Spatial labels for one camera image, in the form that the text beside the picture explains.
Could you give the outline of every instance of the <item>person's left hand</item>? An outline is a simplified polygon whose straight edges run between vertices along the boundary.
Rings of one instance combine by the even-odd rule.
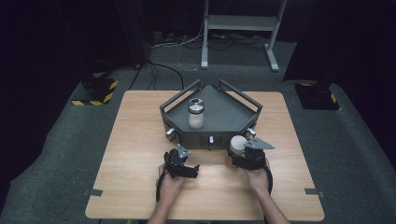
[[[158,168],[159,176],[161,176],[164,169],[165,169],[165,164],[161,165]],[[163,183],[161,184],[159,203],[172,204],[176,196],[180,192],[185,179],[186,179],[185,177],[181,177],[177,175],[175,176],[175,178],[172,178],[172,176],[170,176],[167,173],[163,178]]]

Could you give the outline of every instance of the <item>jar lid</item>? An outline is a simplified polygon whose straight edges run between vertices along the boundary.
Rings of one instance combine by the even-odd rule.
[[[189,100],[189,112],[192,114],[201,114],[205,110],[205,103],[203,100],[193,98]]]

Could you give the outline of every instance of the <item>wooden tabletop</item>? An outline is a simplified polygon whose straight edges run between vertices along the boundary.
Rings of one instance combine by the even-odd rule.
[[[176,143],[165,137],[159,106],[178,91],[127,91],[120,104],[106,152],[86,209],[90,218],[148,219],[155,206],[158,167]],[[289,220],[324,218],[304,154],[285,100],[279,92],[246,91],[263,105],[257,137],[275,146],[265,150],[274,176],[272,196]],[[262,210],[246,177],[226,164],[225,149],[192,149],[187,166],[200,164],[196,179],[187,179],[169,219],[261,220]]]

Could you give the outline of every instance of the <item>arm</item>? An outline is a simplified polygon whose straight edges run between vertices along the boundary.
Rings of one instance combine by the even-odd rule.
[[[276,203],[268,192],[268,178],[267,173],[263,170],[245,170],[242,169],[247,176],[253,194],[259,201],[260,207],[268,223],[289,223],[282,211],[277,207]]]
[[[164,165],[159,167],[159,175],[163,173],[164,167]],[[164,224],[166,222],[169,211],[171,210],[176,196],[180,192],[184,180],[184,177],[175,176],[175,178],[172,178],[169,174],[165,175],[160,189],[160,200],[155,205],[155,209],[148,220],[148,224]]]

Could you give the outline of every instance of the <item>gray floor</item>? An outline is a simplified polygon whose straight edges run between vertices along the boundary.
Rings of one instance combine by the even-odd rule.
[[[221,43],[210,44],[224,47]],[[282,82],[294,47],[294,43],[276,42],[278,73],[271,72],[262,45],[210,50],[207,70],[199,68],[198,49],[181,49],[179,62],[184,69],[177,64],[179,47],[153,49],[149,58],[179,71],[186,86],[197,78],[205,84],[223,78],[241,91],[282,92],[314,183],[325,195],[320,199],[325,212],[321,223],[395,223],[395,170],[343,90],[331,86],[342,110],[303,110],[293,82]],[[181,90],[176,73],[158,69],[157,90]],[[149,65],[143,67],[132,89],[145,90],[153,79],[151,72]],[[129,68],[113,72],[111,77],[119,85],[108,105],[73,106],[65,102],[41,156],[12,181],[0,223],[99,222],[85,216],[89,198],[83,193],[93,186],[122,95],[135,75],[136,71]],[[71,97],[79,93],[77,87]]]

